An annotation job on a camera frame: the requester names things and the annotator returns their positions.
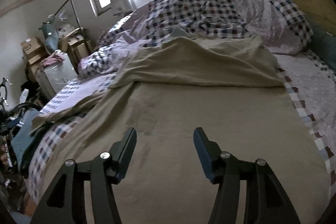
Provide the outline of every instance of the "cardboard box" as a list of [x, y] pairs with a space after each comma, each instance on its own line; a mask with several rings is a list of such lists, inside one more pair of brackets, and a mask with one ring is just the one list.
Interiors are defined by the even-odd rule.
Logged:
[[96, 45], [94, 42], [91, 42], [91, 40], [87, 41], [86, 42], [89, 50], [90, 50], [90, 53], [93, 53], [95, 51], [95, 48], [96, 48]]
[[72, 32], [68, 33], [64, 38], [58, 40], [58, 48], [62, 52], [67, 52], [68, 51], [68, 46], [72, 46], [74, 43], [79, 42], [81, 40], [84, 40], [84, 38], [81, 35], [77, 35], [79, 38], [76, 38], [75, 36], [76, 36], [77, 33], [80, 33], [79, 28], [77, 28], [77, 29], [73, 30]]
[[86, 47], [86, 45], [84, 43], [82, 43], [82, 44], [78, 45], [77, 47], [75, 47], [74, 51], [75, 51], [75, 54], [76, 54], [78, 62], [80, 62], [80, 60], [82, 58], [85, 58], [85, 57], [87, 57], [87, 56], [90, 55], [90, 53], [87, 50], [87, 47]]
[[28, 60], [28, 64], [29, 65], [33, 65], [37, 61], [39, 61], [38, 63], [40, 63], [47, 56], [48, 56], [48, 54], [47, 54], [46, 51], [37, 53], [33, 58], [31, 58], [31, 59]]
[[33, 58], [38, 53], [46, 53], [44, 45], [36, 37], [31, 37], [21, 42], [21, 47], [27, 60]]
[[33, 83], [36, 83], [35, 73], [37, 69], [40, 67], [40, 62], [35, 62], [32, 65], [27, 64], [27, 67], [28, 67], [29, 80], [31, 80]]
[[78, 60], [77, 60], [77, 57], [76, 57], [74, 49], [72, 47], [68, 47], [67, 54], [69, 56], [69, 59], [70, 59], [72, 65], [73, 65], [73, 67], [77, 71]]

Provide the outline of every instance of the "blue towel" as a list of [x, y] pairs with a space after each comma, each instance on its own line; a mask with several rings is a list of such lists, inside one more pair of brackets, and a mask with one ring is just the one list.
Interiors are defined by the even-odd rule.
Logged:
[[39, 113], [39, 111], [32, 109], [27, 114], [27, 117], [25, 117], [25, 123], [22, 125], [20, 131], [11, 141], [11, 145], [17, 159], [17, 166], [21, 166], [23, 153], [35, 138], [34, 136], [30, 136], [29, 133], [32, 129], [32, 120]]

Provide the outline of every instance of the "bed sheet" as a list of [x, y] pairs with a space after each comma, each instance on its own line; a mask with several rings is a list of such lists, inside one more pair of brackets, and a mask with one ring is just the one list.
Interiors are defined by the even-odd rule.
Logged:
[[[336, 73], [328, 68], [313, 52], [297, 56], [276, 55], [278, 76], [282, 79], [293, 101], [293, 106], [309, 128], [309, 133], [325, 161], [330, 174], [330, 196], [336, 193], [336, 134], [334, 119], [336, 107]], [[57, 112], [74, 105], [78, 99], [94, 92], [102, 92], [114, 79], [115, 73], [90, 79], [74, 79], [68, 83], [43, 109], [43, 113]], [[58, 122], [46, 133], [29, 166], [28, 191], [37, 203], [45, 165], [62, 138], [84, 118], [86, 113]]]

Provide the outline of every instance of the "wooden headboard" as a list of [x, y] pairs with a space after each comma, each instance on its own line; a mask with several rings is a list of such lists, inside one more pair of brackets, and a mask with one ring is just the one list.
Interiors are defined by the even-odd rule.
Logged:
[[336, 4], [333, 0], [294, 0], [308, 16], [328, 32], [336, 34]]

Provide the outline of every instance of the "wrinkled sheet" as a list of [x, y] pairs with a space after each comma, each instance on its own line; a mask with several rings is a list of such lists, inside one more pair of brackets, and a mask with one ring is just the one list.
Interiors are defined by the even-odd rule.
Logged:
[[275, 54], [296, 54], [312, 35], [305, 14], [292, 0], [154, 0], [134, 11], [118, 29], [107, 30], [97, 42], [99, 50], [81, 60], [79, 75], [117, 71], [128, 53], [159, 46], [175, 25], [215, 38], [257, 34]]

